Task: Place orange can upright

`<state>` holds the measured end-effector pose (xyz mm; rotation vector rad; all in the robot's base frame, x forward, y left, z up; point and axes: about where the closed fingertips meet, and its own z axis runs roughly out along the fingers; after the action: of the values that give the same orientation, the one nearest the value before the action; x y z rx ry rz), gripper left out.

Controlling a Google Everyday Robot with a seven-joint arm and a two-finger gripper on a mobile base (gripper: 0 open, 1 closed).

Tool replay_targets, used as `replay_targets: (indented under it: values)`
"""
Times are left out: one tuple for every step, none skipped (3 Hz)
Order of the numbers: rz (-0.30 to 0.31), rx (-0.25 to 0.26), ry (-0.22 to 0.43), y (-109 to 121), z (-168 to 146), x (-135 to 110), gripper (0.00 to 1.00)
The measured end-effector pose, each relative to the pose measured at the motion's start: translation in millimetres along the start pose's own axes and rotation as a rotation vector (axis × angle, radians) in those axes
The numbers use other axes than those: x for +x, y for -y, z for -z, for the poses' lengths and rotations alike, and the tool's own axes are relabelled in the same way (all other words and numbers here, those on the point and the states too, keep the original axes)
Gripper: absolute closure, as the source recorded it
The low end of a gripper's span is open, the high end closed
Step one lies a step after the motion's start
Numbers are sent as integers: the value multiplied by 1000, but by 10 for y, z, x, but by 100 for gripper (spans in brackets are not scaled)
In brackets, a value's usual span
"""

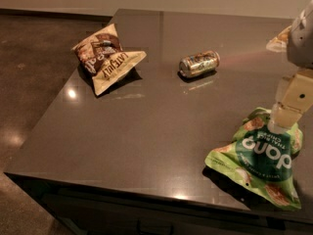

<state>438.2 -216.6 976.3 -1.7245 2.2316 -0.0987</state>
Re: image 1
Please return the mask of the grey-white gripper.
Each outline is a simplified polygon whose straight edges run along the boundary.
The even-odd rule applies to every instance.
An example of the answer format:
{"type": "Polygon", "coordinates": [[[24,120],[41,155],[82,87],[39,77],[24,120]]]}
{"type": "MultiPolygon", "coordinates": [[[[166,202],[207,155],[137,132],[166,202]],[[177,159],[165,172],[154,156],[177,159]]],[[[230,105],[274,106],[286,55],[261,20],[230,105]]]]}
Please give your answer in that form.
{"type": "Polygon", "coordinates": [[[301,67],[293,76],[284,76],[278,85],[267,127],[272,133],[282,134],[313,106],[313,0],[291,26],[266,44],[266,49],[287,51],[288,60],[301,67]]]}

